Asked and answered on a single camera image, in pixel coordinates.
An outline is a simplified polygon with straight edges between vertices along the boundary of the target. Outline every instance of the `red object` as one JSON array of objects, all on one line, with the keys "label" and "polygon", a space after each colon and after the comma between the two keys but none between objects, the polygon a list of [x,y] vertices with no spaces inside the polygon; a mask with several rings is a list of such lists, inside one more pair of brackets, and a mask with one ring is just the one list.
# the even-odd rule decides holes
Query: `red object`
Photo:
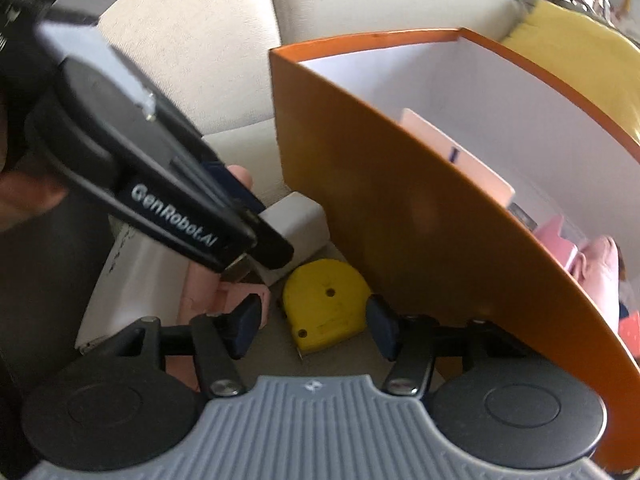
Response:
[{"label": "red object", "polygon": [[640,312],[634,312],[620,320],[618,335],[629,348],[631,355],[640,357]]}]

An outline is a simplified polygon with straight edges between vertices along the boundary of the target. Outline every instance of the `yellow cloth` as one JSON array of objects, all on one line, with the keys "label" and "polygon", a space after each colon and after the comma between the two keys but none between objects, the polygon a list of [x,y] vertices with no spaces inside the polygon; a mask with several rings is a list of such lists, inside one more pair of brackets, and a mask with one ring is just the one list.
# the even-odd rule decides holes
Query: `yellow cloth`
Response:
[{"label": "yellow cloth", "polygon": [[572,86],[640,144],[640,50],[621,34],[540,0],[502,43]]}]

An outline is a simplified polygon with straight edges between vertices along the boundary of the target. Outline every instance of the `yellow tape measure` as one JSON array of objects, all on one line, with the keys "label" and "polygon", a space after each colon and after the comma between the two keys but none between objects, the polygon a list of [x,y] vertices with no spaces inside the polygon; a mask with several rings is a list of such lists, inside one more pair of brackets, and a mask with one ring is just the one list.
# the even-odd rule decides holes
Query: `yellow tape measure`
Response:
[{"label": "yellow tape measure", "polygon": [[282,303],[300,353],[322,350],[362,332],[370,295],[360,273],[338,260],[317,260],[294,270]]}]

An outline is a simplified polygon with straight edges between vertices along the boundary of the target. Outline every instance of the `gray ribbed plate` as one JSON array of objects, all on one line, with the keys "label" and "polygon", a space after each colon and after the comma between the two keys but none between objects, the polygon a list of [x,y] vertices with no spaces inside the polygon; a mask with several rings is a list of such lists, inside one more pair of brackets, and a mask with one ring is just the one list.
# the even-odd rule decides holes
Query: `gray ribbed plate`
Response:
[{"label": "gray ribbed plate", "polygon": [[28,480],[588,480],[590,460],[547,471],[481,462],[447,441],[416,399],[381,393],[369,376],[261,377],[238,399],[212,400],[168,453],[107,473],[43,462]]}]

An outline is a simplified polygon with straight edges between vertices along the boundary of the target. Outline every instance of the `beige sofa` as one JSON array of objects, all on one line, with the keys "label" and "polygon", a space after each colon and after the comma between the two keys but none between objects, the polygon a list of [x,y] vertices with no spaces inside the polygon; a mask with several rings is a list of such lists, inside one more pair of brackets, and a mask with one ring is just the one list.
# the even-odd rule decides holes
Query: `beige sofa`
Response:
[{"label": "beige sofa", "polygon": [[467,27],[500,40],[515,0],[119,0],[105,36],[129,54],[228,164],[254,174],[267,204],[286,192],[267,52],[280,44],[374,30]]}]

